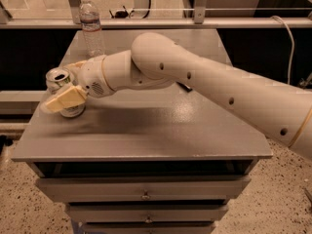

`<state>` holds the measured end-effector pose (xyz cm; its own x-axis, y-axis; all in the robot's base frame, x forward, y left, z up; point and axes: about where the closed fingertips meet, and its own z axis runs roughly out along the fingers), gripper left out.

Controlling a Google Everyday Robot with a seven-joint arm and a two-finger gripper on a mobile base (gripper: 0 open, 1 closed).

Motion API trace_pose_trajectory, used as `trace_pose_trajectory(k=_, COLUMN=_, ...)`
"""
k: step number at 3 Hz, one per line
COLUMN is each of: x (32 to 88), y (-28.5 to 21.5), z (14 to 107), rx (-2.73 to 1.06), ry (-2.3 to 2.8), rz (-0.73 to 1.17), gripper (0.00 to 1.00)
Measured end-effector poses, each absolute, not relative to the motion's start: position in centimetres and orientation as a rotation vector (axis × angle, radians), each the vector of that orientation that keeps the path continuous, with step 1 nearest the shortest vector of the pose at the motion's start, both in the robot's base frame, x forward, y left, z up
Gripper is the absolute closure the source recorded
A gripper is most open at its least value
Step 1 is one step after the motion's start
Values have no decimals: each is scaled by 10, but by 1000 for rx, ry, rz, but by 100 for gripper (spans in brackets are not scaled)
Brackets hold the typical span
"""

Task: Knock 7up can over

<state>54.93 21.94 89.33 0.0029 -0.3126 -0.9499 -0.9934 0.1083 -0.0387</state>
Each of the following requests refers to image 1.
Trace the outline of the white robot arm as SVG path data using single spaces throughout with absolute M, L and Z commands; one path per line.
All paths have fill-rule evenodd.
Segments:
M 72 63 L 56 93 L 41 105 L 57 113 L 119 90 L 163 88 L 178 82 L 231 112 L 294 153 L 312 158 L 312 93 L 197 56 L 172 39 L 146 32 L 127 51 Z

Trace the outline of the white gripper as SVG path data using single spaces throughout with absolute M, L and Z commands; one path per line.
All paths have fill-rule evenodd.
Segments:
M 79 85 L 66 84 L 54 95 L 49 96 L 40 105 L 43 112 L 52 114 L 64 109 L 82 105 L 88 94 L 93 98 L 103 98 L 114 94 L 108 86 L 103 73 L 103 61 L 106 55 L 80 60 L 65 66 L 73 74 L 78 74 Z

